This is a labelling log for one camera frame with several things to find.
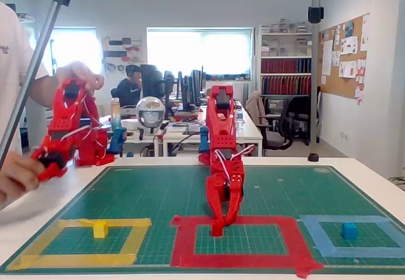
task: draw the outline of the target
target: green cutting mat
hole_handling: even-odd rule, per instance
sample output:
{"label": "green cutting mat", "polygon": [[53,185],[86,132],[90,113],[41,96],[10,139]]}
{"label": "green cutting mat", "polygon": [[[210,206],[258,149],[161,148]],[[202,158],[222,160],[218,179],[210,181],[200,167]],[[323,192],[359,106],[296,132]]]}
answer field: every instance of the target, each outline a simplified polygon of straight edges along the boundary
{"label": "green cutting mat", "polygon": [[[175,215],[211,215],[205,192],[208,175],[207,167],[196,166],[108,168],[7,260],[0,267],[0,273],[196,272],[170,267],[177,232],[177,228],[171,227],[170,222]],[[283,215],[297,219],[314,259],[325,265],[317,273],[405,274],[405,258],[322,257],[306,226],[300,221],[303,215],[377,215],[389,218],[394,227],[403,234],[405,232],[405,227],[398,220],[332,167],[246,167],[240,215]],[[132,267],[6,271],[6,266],[57,219],[138,218],[150,218],[152,226],[147,231]],[[355,242],[340,237],[339,222],[321,222],[320,225],[336,247],[400,247],[375,224],[358,223],[359,239]],[[234,225],[225,228],[221,238],[213,238],[209,231],[209,226],[197,228],[196,254],[287,254],[277,225]],[[95,240],[89,228],[66,228],[42,254],[119,253],[129,232],[129,227],[116,227],[110,229],[106,239]],[[227,270],[232,271],[294,272]]]}

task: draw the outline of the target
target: bottle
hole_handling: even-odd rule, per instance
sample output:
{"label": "bottle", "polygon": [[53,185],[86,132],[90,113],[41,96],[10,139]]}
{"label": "bottle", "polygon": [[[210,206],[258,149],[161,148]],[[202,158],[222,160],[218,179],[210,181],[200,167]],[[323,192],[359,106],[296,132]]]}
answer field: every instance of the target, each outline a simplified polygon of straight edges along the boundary
{"label": "bottle", "polygon": [[111,127],[113,131],[117,128],[121,128],[121,107],[119,98],[113,98],[111,100]]}
{"label": "bottle", "polygon": [[236,109],[235,126],[236,126],[236,129],[243,129],[243,111],[242,111],[242,106],[237,106],[237,109]]}

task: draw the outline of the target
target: white shirt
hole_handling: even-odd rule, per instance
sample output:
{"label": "white shirt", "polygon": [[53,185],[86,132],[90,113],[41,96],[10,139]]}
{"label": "white shirt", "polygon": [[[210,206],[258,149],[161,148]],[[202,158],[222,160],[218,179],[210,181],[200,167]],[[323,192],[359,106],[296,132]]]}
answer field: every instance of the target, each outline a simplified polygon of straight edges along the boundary
{"label": "white shirt", "polygon": [[[28,35],[16,13],[0,3],[0,137],[3,137],[6,130],[33,53]],[[41,64],[37,78],[47,75],[48,72]],[[19,129],[16,130],[9,150],[21,152]]]}

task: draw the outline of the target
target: window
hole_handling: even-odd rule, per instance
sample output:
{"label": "window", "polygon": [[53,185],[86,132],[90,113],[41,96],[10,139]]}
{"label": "window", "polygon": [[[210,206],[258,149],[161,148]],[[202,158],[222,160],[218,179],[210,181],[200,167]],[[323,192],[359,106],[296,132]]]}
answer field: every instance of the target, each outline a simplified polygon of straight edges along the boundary
{"label": "window", "polygon": [[159,70],[189,74],[251,74],[252,29],[147,30],[147,59]]}
{"label": "window", "polygon": [[102,51],[95,29],[56,28],[46,49],[43,63],[49,73],[73,61],[85,63],[101,73]]}

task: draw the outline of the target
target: red tape square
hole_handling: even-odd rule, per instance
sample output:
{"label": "red tape square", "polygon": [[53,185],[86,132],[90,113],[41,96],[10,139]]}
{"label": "red tape square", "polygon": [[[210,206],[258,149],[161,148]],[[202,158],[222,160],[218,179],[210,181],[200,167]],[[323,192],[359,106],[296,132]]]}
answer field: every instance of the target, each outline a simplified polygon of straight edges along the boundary
{"label": "red tape square", "polygon": [[180,217],[171,221],[177,235],[170,266],[200,269],[294,269],[297,276],[307,278],[321,263],[315,262],[297,221],[282,216],[240,216],[234,225],[278,225],[287,246],[288,255],[196,255],[197,227],[211,225],[210,217]]}

